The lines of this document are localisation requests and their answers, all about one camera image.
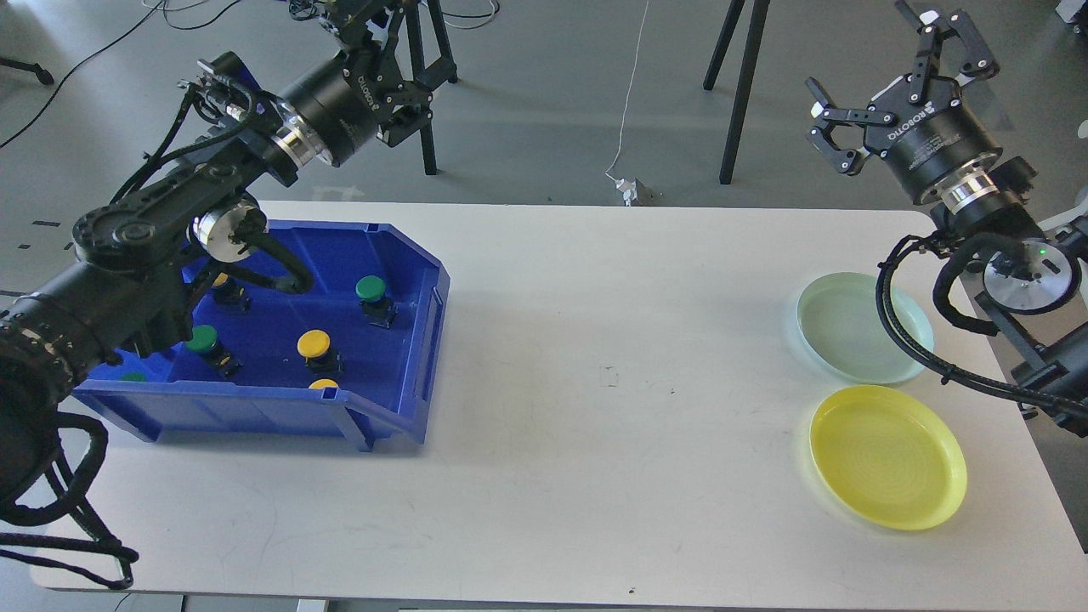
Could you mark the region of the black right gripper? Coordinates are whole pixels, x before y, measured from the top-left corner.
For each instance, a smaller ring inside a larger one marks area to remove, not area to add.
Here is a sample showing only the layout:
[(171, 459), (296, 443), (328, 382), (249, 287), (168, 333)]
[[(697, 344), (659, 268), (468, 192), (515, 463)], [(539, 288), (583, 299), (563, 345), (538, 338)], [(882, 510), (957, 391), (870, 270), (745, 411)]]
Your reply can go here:
[[(808, 143), (834, 171), (855, 178), (871, 156), (883, 156), (898, 184), (915, 206), (928, 205), (937, 182), (974, 162), (990, 169), (1002, 147), (962, 101), (972, 82), (996, 77), (1001, 65), (964, 10), (917, 13), (906, 1), (894, 8), (920, 36), (908, 75), (902, 75), (871, 99), (874, 108), (840, 108), (816, 78), (805, 85), (813, 95)], [(947, 42), (962, 47), (955, 74), (941, 73)], [(834, 140), (836, 128), (860, 128), (858, 147)]]

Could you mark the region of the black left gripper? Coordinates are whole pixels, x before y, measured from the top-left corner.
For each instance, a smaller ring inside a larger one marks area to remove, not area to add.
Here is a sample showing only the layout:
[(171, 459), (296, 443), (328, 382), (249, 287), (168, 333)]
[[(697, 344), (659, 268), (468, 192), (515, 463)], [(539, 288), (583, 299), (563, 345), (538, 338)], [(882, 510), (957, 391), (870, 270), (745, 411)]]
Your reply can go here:
[(457, 79), (452, 57), (438, 57), (419, 77), (378, 88), (380, 54), (396, 59), (403, 1), (323, 1), (321, 24), (337, 56), (280, 94), (323, 144), (323, 162), (341, 167), (378, 136), (395, 147), (431, 128), (430, 105), (440, 85)]

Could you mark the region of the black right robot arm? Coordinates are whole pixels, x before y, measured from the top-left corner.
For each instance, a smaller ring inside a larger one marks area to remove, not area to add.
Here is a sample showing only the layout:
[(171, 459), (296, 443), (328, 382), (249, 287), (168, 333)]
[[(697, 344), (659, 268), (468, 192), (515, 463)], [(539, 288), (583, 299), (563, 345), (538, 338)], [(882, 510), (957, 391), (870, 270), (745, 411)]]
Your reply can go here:
[[(873, 156), (882, 159), (936, 225), (929, 236), (899, 241), (882, 261), (875, 284), (879, 320), (898, 348), (945, 383), (1038, 408), (1085, 437), (1085, 326), (1044, 344), (1018, 322), (1060, 309), (1085, 289), (1085, 215), (1046, 231), (1025, 209), (1036, 170), (1021, 156), (1002, 161), (1001, 147), (964, 100), (965, 85), (999, 70), (967, 12), (924, 17), (905, 1), (895, 8), (920, 46), (908, 73), (875, 93), (865, 109), (840, 108), (819, 81), (806, 81), (816, 102), (807, 136), (813, 147), (848, 178)], [(932, 290), (937, 313), (955, 328), (1005, 336), (1022, 357), (1013, 382), (967, 371), (908, 334), (893, 308), (891, 281), (905, 257), (922, 250), (944, 260)]]

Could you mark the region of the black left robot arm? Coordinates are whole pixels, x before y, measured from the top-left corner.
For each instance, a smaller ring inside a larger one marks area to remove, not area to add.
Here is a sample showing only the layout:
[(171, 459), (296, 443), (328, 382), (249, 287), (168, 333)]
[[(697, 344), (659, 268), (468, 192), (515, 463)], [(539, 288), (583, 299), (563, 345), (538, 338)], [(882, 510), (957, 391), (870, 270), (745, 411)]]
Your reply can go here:
[(139, 555), (87, 500), (106, 462), (98, 419), (62, 400), (122, 352), (143, 357), (193, 340), (193, 313), (225, 274), (286, 295), (314, 272), (279, 240), (249, 194), (289, 186), (320, 159), (339, 167), (370, 139), (420, 134), (436, 174), (433, 94), (457, 82), (438, 1), (428, 1), (438, 58), (425, 62), (417, 1), (309, 1), (339, 50), (284, 93), (257, 85), (234, 52), (180, 82), (166, 136), (108, 205), (71, 229), (76, 264), (3, 311), (3, 556), (64, 570), (110, 590), (133, 584)]

